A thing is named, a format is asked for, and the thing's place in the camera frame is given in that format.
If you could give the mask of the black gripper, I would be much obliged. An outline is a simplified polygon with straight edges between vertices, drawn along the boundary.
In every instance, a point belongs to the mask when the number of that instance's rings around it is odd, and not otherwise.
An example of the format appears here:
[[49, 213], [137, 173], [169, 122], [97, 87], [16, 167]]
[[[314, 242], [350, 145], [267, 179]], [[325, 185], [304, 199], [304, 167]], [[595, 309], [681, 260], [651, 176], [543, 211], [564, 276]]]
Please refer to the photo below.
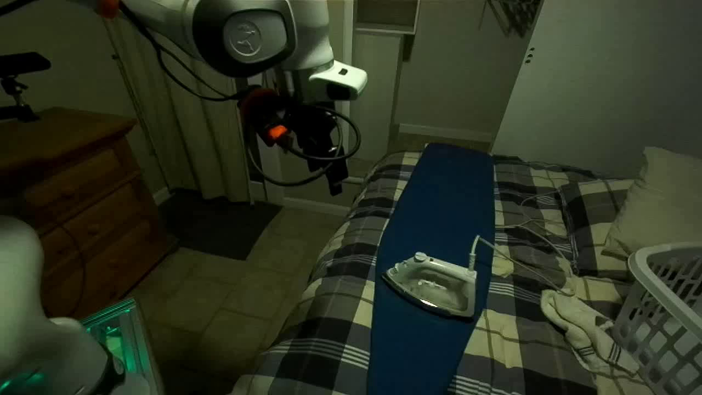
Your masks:
[[[337, 159], [343, 149], [332, 142], [332, 132], [337, 122], [316, 106], [291, 106], [287, 109], [287, 125], [293, 132], [293, 153], [310, 159], [312, 164], [323, 164]], [[343, 181], [348, 178], [345, 159], [333, 163], [326, 169], [326, 185], [332, 196], [343, 193]]]

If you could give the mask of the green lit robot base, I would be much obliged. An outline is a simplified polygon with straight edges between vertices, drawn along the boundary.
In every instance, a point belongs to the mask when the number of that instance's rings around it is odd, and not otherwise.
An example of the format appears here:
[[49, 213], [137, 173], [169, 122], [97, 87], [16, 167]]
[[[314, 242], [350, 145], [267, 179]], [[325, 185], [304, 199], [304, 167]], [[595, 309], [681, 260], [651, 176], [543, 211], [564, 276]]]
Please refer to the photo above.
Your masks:
[[0, 324], [0, 395], [163, 395], [118, 328], [16, 309]]

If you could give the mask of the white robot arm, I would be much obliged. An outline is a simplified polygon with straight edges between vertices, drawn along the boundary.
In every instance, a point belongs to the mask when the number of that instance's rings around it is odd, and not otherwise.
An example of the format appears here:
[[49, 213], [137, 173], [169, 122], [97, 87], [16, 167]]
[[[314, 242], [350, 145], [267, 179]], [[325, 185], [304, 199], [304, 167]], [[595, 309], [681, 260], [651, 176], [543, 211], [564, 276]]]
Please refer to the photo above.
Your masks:
[[[326, 0], [115, 0], [115, 8], [228, 77], [337, 66]], [[38, 231], [3, 214], [0, 395], [155, 395], [78, 321], [43, 313], [42, 265]]]

